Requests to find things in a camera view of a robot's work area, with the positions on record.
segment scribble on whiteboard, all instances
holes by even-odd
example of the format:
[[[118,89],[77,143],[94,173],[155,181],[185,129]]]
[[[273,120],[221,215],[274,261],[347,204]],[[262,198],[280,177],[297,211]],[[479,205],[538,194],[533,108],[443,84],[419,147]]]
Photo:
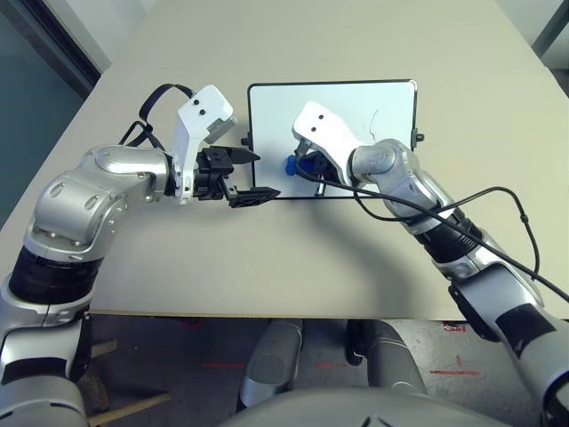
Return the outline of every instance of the scribble on whiteboard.
[[[373,143],[377,142],[377,141],[375,140],[375,130],[373,129],[373,121],[375,120],[375,117],[377,116],[377,113],[378,113],[379,111],[380,111],[380,109],[376,109],[376,110],[373,112],[372,120],[370,120],[370,136],[372,137],[372,142],[373,142]]]

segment black rubber sleeve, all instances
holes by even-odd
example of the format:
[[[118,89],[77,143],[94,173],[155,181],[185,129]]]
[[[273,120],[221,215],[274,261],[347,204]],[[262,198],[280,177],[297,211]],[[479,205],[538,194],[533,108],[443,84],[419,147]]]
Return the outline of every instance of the black rubber sleeve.
[[[90,262],[57,262],[22,247],[10,278],[10,290],[21,300],[63,304],[91,292],[103,259]]]
[[[482,231],[466,218],[460,209],[455,209],[448,221],[454,222],[472,236],[482,238]],[[426,233],[419,234],[415,238],[425,247],[430,256],[440,263],[458,260],[477,247],[477,242],[444,224],[440,224]]]

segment white table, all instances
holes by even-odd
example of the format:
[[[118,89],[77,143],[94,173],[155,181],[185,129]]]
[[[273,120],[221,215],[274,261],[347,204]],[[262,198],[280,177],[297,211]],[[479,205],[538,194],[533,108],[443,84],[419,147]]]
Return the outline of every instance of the white table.
[[[2,229],[0,272],[11,269],[44,185],[90,147],[116,143],[162,83],[217,85],[240,120],[219,144],[237,145],[250,83],[392,78],[418,82],[424,168],[456,199],[491,185],[514,189],[541,271],[568,290],[567,98],[491,0],[158,2]],[[173,94],[155,107],[162,141],[183,101]],[[246,173],[236,180],[243,188]],[[509,199],[492,195],[465,211],[533,264]],[[144,205],[121,229],[96,286],[98,312],[461,318],[420,246],[349,200]],[[551,313],[569,318],[569,305],[543,295]]]

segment gray floor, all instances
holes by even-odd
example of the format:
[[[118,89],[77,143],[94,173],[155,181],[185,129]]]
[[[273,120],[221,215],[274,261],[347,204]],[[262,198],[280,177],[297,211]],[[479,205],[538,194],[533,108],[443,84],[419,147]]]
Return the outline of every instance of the gray floor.
[[[499,344],[440,322],[389,321],[410,347],[429,394],[516,426],[537,426],[532,403]],[[234,413],[243,364],[264,319],[96,316],[95,342],[117,338],[119,350],[95,361],[120,407],[157,391],[172,400],[113,426],[214,426]],[[341,320],[306,321],[296,388],[365,386],[365,365],[343,355]]]

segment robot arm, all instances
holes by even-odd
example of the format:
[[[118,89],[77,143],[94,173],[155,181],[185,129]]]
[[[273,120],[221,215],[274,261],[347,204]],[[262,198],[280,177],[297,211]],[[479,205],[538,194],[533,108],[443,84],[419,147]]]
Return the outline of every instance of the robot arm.
[[[0,424],[86,425],[72,383],[90,360],[87,313],[97,272],[128,213],[145,202],[192,196],[258,205],[278,192],[238,191],[233,164],[247,149],[206,148],[234,123],[233,109],[206,86],[178,112],[172,152],[128,146],[88,151],[37,201],[18,261],[0,289]]]
[[[424,171],[402,143],[384,140],[364,146],[340,117],[309,102],[293,125],[298,155],[322,152],[344,185],[372,183],[381,194],[399,197],[425,209],[453,201]],[[546,414],[569,410],[569,325],[549,315],[532,280],[496,254],[434,218],[400,203],[386,207],[431,255],[451,281],[449,292],[466,320],[486,340],[502,342]],[[459,229],[499,248],[461,209],[439,213]]]

